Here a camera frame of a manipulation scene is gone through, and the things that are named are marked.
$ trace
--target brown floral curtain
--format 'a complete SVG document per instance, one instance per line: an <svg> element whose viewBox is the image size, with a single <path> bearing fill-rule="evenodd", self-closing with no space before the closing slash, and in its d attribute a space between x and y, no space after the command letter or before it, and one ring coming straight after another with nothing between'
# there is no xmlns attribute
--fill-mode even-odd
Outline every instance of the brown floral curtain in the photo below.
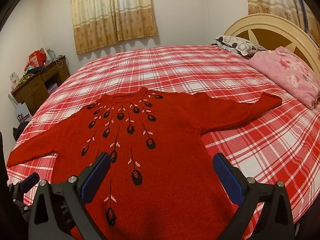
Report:
<svg viewBox="0 0 320 240"><path fill-rule="evenodd" d="M315 42L320 44L320 25L310 8L303 2L308 18L308 29ZM268 13L285 18L305 30L303 8L299 0L248 0L248 13Z"/></svg>
<svg viewBox="0 0 320 240"><path fill-rule="evenodd" d="M151 0L71 0L77 55L158 35Z"/></svg>

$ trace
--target sweater collar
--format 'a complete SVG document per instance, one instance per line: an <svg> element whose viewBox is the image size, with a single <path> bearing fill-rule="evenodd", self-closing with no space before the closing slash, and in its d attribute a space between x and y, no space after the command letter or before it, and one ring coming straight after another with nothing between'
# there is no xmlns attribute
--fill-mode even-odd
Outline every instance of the sweater collar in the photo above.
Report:
<svg viewBox="0 0 320 240"><path fill-rule="evenodd" d="M148 89L146 87L142 87L137 92L116 93L114 95L106 94L105 96L106 96L106 100L110 103L126 103L126 102L132 102L132 101L141 99L147 92L148 92Z"/></svg>

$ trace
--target mattress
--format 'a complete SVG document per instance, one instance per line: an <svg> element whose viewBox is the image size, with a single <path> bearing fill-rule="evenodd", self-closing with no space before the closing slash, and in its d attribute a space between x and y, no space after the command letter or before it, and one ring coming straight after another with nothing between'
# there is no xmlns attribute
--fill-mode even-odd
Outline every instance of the mattress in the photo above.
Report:
<svg viewBox="0 0 320 240"><path fill-rule="evenodd" d="M165 92L206 92L211 97L245 103L257 101L262 92L280 96L282 106L244 127L205 134L202 141L211 157L222 152L246 177L270 184L283 181L295 222L317 197L320 106L308 110L250 67L242 56L217 46L138 49L86 64L39 108L16 147L104 93L135 92L143 86ZM9 183L33 172L50 181L55 158L53 154L9 168ZM32 203L35 192L36 187L25 195L26 204ZM251 232L261 209L260 204L249 225Z"/></svg>

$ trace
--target silver bolt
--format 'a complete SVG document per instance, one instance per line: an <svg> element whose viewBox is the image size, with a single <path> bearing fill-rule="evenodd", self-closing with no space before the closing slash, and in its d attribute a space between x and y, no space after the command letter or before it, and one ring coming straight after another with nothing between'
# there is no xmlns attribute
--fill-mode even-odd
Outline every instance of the silver bolt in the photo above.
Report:
<svg viewBox="0 0 320 240"><path fill-rule="evenodd" d="M277 181L277 184L278 184L279 187L283 187L284 186L284 183L282 181L280 181L280 180Z"/></svg>
<svg viewBox="0 0 320 240"><path fill-rule="evenodd" d="M45 184L47 184L46 180L41 180L40 183L39 183L40 186L44 186Z"/></svg>
<svg viewBox="0 0 320 240"><path fill-rule="evenodd" d="M76 182L76 180L77 180L77 178L76 178L75 176L71 176L71 177L68 179L68 181L69 181L70 183L74 183L74 182Z"/></svg>
<svg viewBox="0 0 320 240"><path fill-rule="evenodd" d="M249 182L250 184L254 184L256 180L253 177L248 177L247 182Z"/></svg>

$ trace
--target cream headboard frame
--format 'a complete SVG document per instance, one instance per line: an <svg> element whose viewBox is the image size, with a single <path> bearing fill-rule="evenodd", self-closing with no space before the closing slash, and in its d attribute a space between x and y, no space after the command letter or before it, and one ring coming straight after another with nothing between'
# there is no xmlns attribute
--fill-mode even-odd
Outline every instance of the cream headboard frame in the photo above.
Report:
<svg viewBox="0 0 320 240"><path fill-rule="evenodd" d="M320 77L319 48L298 26L279 16L258 13L241 18L225 35L249 39L266 49L286 47L301 57Z"/></svg>

